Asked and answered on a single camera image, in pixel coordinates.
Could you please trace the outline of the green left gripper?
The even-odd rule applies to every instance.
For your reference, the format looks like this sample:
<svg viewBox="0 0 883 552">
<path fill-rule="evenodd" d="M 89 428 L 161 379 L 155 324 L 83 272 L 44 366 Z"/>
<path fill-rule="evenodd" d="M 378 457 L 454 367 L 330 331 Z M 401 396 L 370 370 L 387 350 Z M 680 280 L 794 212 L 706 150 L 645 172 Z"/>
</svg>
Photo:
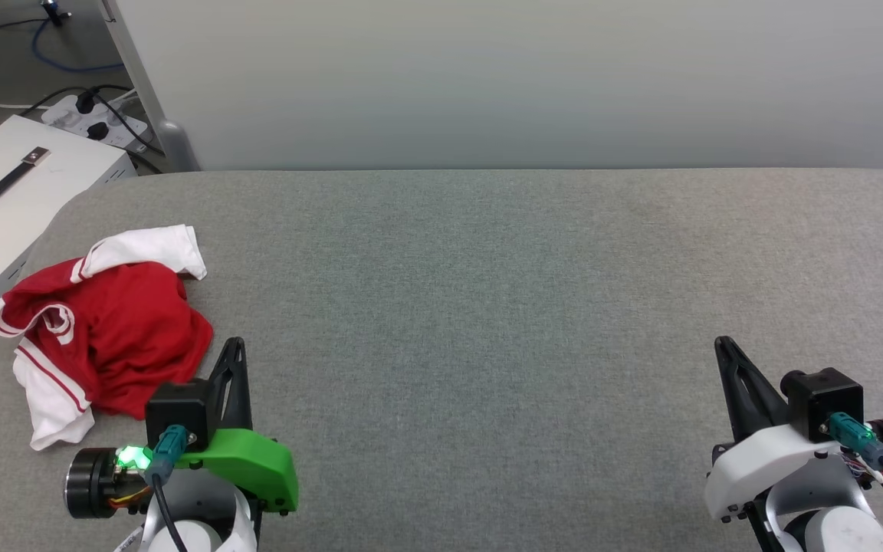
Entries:
<svg viewBox="0 0 883 552">
<path fill-rule="evenodd" d="M 299 483 L 290 449 L 251 430 L 248 355 L 241 337 L 225 341 L 208 382 L 212 388 L 212 419 L 218 430 L 204 450 L 181 455 L 175 474 L 183 469 L 207 469 L 264 501 L 266 511 L 297 511 Z M 227 408 L 230 429 L 220 429 Z"/>
</svg>

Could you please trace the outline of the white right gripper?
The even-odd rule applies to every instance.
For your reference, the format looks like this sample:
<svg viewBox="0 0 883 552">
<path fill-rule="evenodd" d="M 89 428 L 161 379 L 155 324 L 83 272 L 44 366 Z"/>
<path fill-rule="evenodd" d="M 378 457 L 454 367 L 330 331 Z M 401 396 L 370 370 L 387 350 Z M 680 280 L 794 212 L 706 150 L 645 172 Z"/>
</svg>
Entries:
<svg viewBox="0 0 883 552">
<path fill-rule="evenodd" d="M 704 486 L 709 516 L 735 517 L 761 493 L 771 524 L 781 516 L 847 506 L 849 472 L 838 444 L 813 443 L 781 425 L 787 402 L 731 337 L 715 339 L 715 356 L 733 440 L 743 442 L 712 465 Z"/>
</svg>

